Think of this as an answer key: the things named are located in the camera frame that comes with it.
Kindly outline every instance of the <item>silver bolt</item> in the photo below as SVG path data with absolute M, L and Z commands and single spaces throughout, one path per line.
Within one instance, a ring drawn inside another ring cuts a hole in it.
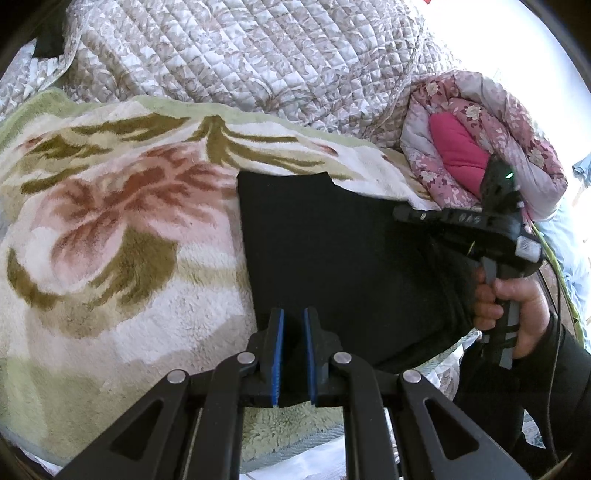
M 238 359 L 238 363 L 242 365 L 250 365 L 256 360 L 255 354 L 250 352 L 239 353 L 236 358 Z
M 348 352 L 336 352 L 333 355 L 333 358 L 335 359 L 335 362 L 337 362 L 340 365 L 346 365 L 351 361 L 351 354 Z
M 166 380 L 169 383 L 183 383 L 185 378 L 187 378 L 187 374 L 182 370 L 173 370 L 166 375 Z
M 421 374 L 416 370 L 406 370 L 402 374 L 402 378 L 408 383 L 419 383 L 421 381 Z

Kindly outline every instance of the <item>red object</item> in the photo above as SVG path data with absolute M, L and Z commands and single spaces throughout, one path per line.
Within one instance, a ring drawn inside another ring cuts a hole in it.
M 429 117 L 433 144 L 446 170 L 471 194 L 480 198 L 480 184 L 489 154 L 478 145 L 468 130 L 449 112 Z

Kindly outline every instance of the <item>hand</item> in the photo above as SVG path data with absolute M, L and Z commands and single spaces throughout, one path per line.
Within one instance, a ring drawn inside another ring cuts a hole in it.
M 550 311 L 542 289 L 531 277 L 496 279 L 492 288 L 485 283 L 482 267 L 476 270 L 476 303 L 474 327 L 483 332 L 491 330 L 503 316 L 503 308 L 495 303 L 501 300 L 516 300 L 521 303 L 520 325 L 513 358 L 523 358 L 534 351 L 550 324 Z

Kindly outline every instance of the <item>wire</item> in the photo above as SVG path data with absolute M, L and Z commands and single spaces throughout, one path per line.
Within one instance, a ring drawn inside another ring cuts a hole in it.
M 552 272 L 554 273 L 554 276 L 556 278 L 556 287 L 557 287 L 557 291 L 558 291 L 558 306 L 556 307 L 557 310 L 557 316 L 558 316 L 558 341 L 556 342 L 556 350 L 554 352 L 554 362 L 552 364 L 552 373 L 550 375 L 550 385 L 548 388 L 548 398 L 546 400 L 546 433 L 547 433 L 547 440 L 548 440 L 548 445 L 547 448 L 548 450 L 550 450 L 550 453 L 552 455 L 552 459 L 554 460 L 555 464 L 558 464 L 559 460 L 558 460 L 558 454 L 556 453 L 556 446 L 554 445 L 554 435 L 552 434 L 552 425 L 550 423 L 550 397 L 552 395 L 552 388 L 554 387 L 554 376 L 556 375 L 556 366 L 558 365 L 558 353 L 560 352 L 560 342 L 562 341 L 562 325 L 561 325 L 561 321 L 562 321 L 562 298 L 561 298 L 561 285 L 560 285 L 560 279 L 558 277 L 558 273 L 556 272 L 556 270 L 554 269 L 554 265 L 552 264 L 552 262 L 548 262 L 550 265 L 550 268 L 552 268 Z

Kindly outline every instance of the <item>finger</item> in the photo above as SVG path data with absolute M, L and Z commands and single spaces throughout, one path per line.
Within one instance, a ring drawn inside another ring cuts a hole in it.
M 483 317 L 474 317 L 474 327 L 478 330 L 486 332 L 487 330 L 492 330 L 495 326 L 496 320 Z
M 485 303 L 477 301 L 474 304 L 474 313 L 478 317 L 486 319 L 498 320 L 503 316 L 503 307 L 496 303 Z
M 495 292 L 489 285 L 481 284 L 476 287 L 476 299 L 485 303 L 494 303 L 496 300 Z
M 538 284 L 532 278 L 496 279 L 493 291 L 501 300 L 527 301 L 540 295 Z
M 478 283 L 485 283 L 486 282 L 486 272 L 482 265 L 479 265 L 475 272 L 476 281 Z

